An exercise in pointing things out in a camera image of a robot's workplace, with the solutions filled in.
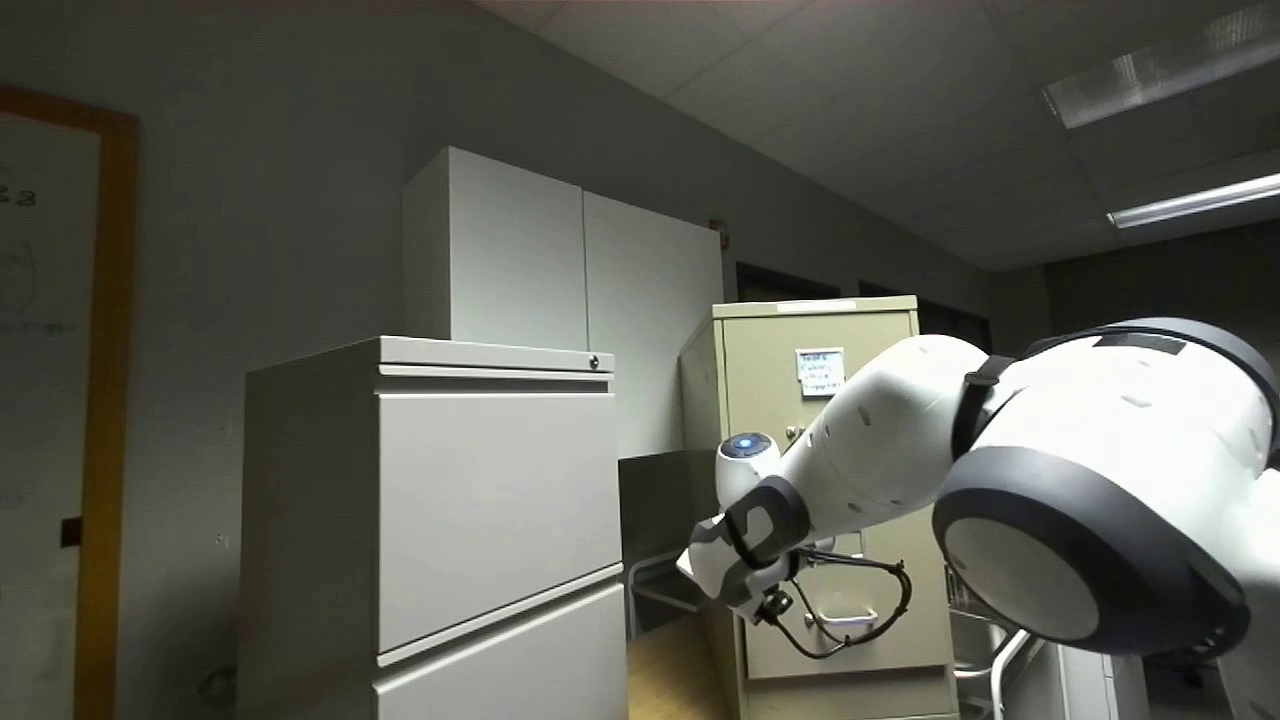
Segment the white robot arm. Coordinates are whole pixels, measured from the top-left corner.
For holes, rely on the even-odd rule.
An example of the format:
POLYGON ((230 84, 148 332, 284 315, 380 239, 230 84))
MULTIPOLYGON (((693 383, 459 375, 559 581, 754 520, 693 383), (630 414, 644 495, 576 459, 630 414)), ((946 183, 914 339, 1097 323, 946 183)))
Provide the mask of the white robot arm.
POLYGON ((693 528, 678 571, 761 618, 844 534, 909 514, 1001 619, 1086 653, 1226 657, 1277 619, 1277 368, 1136 315, 986 355, 909 338, 693 528))

